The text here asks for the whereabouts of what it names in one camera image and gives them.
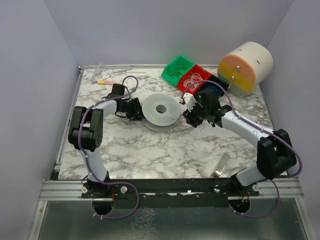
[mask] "purple cable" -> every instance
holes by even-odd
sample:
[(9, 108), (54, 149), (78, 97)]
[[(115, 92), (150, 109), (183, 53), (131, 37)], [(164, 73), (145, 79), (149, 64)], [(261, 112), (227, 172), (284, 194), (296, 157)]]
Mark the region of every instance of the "purple cable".
[(251, 127), (254, 127), (255, 129), (265, 133), (265, 134), (268, 134), (270, 136), (272, 136), (273, 138), (277, 139), (279, 142), (281, 142), (283, 145), (285, 145), (288, 149), (290, 149), (295, 155), (296, 155), (296, 158), (298, 159), (298, 162), (299, 162), (299, 169), (296, 173), (294, 174), (290, 174), (290, 175), (287, 175), (286, 177), (287, 178), (291, 178), (291, 177), (296, 177), (298, 176), (301, 171), (302, 171), (302, 168), (303, 168), (303, 163), (302, 163), (302, 160), (301, 160), (301, 157), (300, 155), (297, 153), (296, 150), (294, 150), (294, 148), (292, 146), (290, 146), (286, 141), (284, 141), (282, 138), (278, 137), (277, 135), (273, 134), (272, 132), (268, 131), (268, 130), (265, 130), (263, 128), (260, 128), (258, 126), (256, 126), (255, 124), (253, 124), (252, 122), (248, 121), (247, 119), (243, 118), (241, 115), (239, 115), (237, 112), (236, 112), (236, 109), (234, 107), (234, 105), (232, 104), (231, 102), (231, 99), (230, 99), (230, 96), (228, 95), (227, 91), (218, 83), (214, 82), (214, 81), (210, 81), (210, 80), (200, 80), (200, 81), (197, 81), (197, 82), (194, 82), (192, 83), (191, 85), (189, 85), (182, 93), (181, 95), (181, 99), (184, 99), (184, 95), (186, 94), (186, 92), (188, 91), (189, 88), (191, 88), (193, 85), (196, 85), (198, 83), (211, 83), (211, 84), (214, 84), (216, 85), (217, 87), (219, 87), (225, 94), (225, 96), (228, 98), (228, 101), (229, 101), (229, 104), (230, 104), (230, 107), (232, 109), (232, 112), (234, 113), (234, 115), (242, 120), (243, 122), (245, 122), (246, 124), (250, 125)]
[(108, 183), (108, 182), (104, 182), (104, 181), (100, 180), (100, 179), (97, 177), (97, 175), (92, 171), (92, 168), (91, 168), (90, 165), (89, 165), (88, 153), (87, 153), (86, 150), (84, 150), (84, 148), (83, 148), (82, 145), (81, 145), (81, 133), (82, 133), (82, 129), (83, 129), (83, 127), (84, 127), (85, 119), (86, 119), (86, 117), (87, 117), (87, 115), (88, 115), (88, 112), (89, 112), (91, 109), (93, 109), (94, 107), (97, 107), (98, 105), (100, 105), (100, 104), (102, 104), (102, 103), (105, 103), (105, 102), (108, 102), (108, 101), (111, 101), (111, 100), (122, 99), (122, 98), (124, 98), (124, 97), (127, 97), (127, 96), (129, 96), (130, 94), (134, 93), (134, 92), (137, 90), (137, 88), (138, 88), (138, 86), (139, 86), (139, 81), (138, 81), (138, 79), (137, 79), (135, 76), (132, 76), (132, 75), (126, 76), (126, 77), (123, 79), (122, 84), (123, 84), (124, 81), (125, 81), (126, 79), (128, 79), (128, 78), (134, 78), (134, 79), (136, 80), (136, 86), (135, 86), (135, 88), (133, 88), (133, 89), (131, 90), (131, 92), (128, 92), (128, 93), (126, 93), (126, 94), (124, 94), (124, 95), (122, 95), (122, 96), (117, 96), (117, 97), (112, 97), (112, 98), (105, 98), (105, 99), (103, 99), (103, 100), (101, 100), (101, 101), (98, 101), (96, 104), (88, 107), (87, 110), (85, 111), (85, 113), (83, 114), (83, 117), (82, 117), (82, 120), (81, 120), (81, 123), (80, 123), (80, 127), (79, 127), (78, 146), (79, 146), (80, 150), (81, 150), (81, 151), (83, 152), (83, 154), (84, 154), (85, 163), (86, 163), (86, 165), (87, 165), (87, 168), (88, 168), (88, 170), (89, 170), (89, 173), (90, 173), (99, 183), (101, 183), (101, 184), (103, 184), (103, 185), (129, 185), (129, 186), (131, 186), (131, 187), (134, 189), (134, 191), (135, 191), (135, 193), (136, 193), (137, 200), (136, 200), (136, 205), (135, 205), (134, 209), (133, 209), (131, 212), (129, 212), (128, 214), (125, 214), (125, 215), (122, 215), (122, 216), (104, 216), (104, 215), (99, 215), (99, 214), (96, 213), (95, 208), (92, 207), (92, 209), (93, 209), (93, 211), (94, 211), (94, 215), (97, 215), (97, 216), (99, 216), (99, 217), (101, 217), (101, 218), (104, 218), (104, 219), (124, 219), (124, 218), (130, 216), (131, 214), (133, 214), (133, 213), (137, 210), (138, 205), (139, 205), (139, 192), (138, 192), (137, 188), (136, 188), (133, 184), (131, 184), (131, 183), (129, 183), (129, 182), (124, 182), (124, 181), (122, 182), (122, 181), (120, 181), (120, 182)]
[(249, 214), (240, 213), (240, 212), (236, 211), (230, 204), (229, 204), (229, 207), (233, 210), (233, 212), (235, 214), (238, 214), (238, 215), (240, 215), (242, 217), (246, 217), (246, 218), (262, 219), (262, 218), (266, 218), (266, 217), (271, 216), (272, 214), (274, 214), (278, 210), (278, 208), (280, 206), (280, 193), (279, 193), (279, 189), (278, 189), (277, 185), (275, 184), (275, 182), (272, 180), (270, 180), (270, 181), (273, 183), (275, 190), (276, 190), (276, 194), (277, 194), (276, 205), (271, 212), (263, 214), (263, 215), (249, 215)]

